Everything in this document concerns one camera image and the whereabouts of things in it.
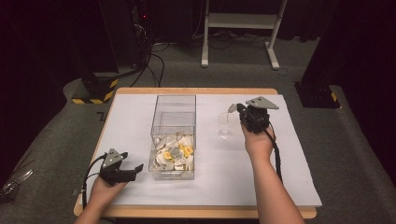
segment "forearm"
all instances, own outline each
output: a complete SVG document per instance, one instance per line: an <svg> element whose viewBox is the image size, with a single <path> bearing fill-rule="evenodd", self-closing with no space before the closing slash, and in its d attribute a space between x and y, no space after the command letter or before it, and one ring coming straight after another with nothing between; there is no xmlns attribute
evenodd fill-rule
<svg viewBox="0 0 396 224"><path fill-rule="evenodd" d="M260 223L304 223L269 161L252 160Z"/></svg>
<svg viewBox="0 0 396 224"><path fill-rule="evenodd" d="M102 210L94 207L94 204L88 204L76 219L74 224L97 224L102 215Z"/></svg>

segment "gray carpet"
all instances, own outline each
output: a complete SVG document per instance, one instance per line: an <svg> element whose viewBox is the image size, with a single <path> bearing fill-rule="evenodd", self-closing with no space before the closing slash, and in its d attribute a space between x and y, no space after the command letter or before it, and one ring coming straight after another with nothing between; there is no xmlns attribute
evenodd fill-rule
<svg viewBox="0 0 396 224"><path fill-rule="evenodd" d="M332 86L342 108L303 108L293 87L300 81L318 41L277 40L276 56L282 67L272 70L262 42L209 49L209 66L201 67L201 48L171 45L156 52L165 63L163 87L275 88L283 94L304 149L323 206L307 223L396 223L396 190L370 149L340 87ZM222 42L211 44L221 47ZM164 49L165 45L154 50ZM162 64L149 64L159 76ZM119 87L130 86L136 75L123 77ZM109 104L74 105L75 80L64 87L68 103L42 130L26 152L15 176L33 169L22 183L14 203L0 204L0 223L72 223L82 178L92 158L104 122L98 112ZM147 70L136 87L154 86ZM132 223L153 222L141 219ZM246 223L233 220L231 223Z"/></svg>

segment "white paper sheet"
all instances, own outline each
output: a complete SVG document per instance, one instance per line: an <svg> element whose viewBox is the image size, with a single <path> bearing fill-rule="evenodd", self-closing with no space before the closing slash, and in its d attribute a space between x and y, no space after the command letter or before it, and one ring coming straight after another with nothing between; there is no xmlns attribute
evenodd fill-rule
<svg viewBox="0 0 396 224"><path fill-rule="evenodd" d="M149 172L150 130L156 94L118 94L98 143L96 157L115 148L128 152L121 169L145 167L130 182L113 204L132 205L256 205L250 160L244 147L239 123L230 128L228 139L218 136L217 118L231 104L242 103L257 95L198 94L194 180L155 181ZM321 206L306 159L292 125L282 95L264 95L279 106L268 110L275 128L281 157L284 185L300 206ZM99 171L100 162L92 168ZM88 181L88 195L94 177Z"/></svg>

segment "wooden table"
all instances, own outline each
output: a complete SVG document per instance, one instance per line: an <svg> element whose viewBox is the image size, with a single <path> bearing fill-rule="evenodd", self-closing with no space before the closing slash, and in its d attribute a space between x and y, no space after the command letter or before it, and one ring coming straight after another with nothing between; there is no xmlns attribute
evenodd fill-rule
<svg viewBox="0 0 396 224"><path fill-rule="evenodd" d="M120 88L119 94L277 94L274 89L244 89L244 88ZM82 212L78 196L74 213ZM303 218L313 218L317 215L315 207L299 207ZM173 205L111 205L104 217L180 217L180 218L258 218L256 206L173 206Z"/></svg>

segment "small glass object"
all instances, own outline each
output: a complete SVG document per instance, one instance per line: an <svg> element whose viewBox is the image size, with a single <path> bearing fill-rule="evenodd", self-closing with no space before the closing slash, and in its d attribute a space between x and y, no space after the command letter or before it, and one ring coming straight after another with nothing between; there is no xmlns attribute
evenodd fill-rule
<svg viewBox="0 0 396 224"><path fill-rule="evenodd" d="M218 117L218 122L221 126L218 132L219 136L223 139L229 138L231 136L229 128L233 127L237 122L235 115L228 112L221 113Z"/></svg>

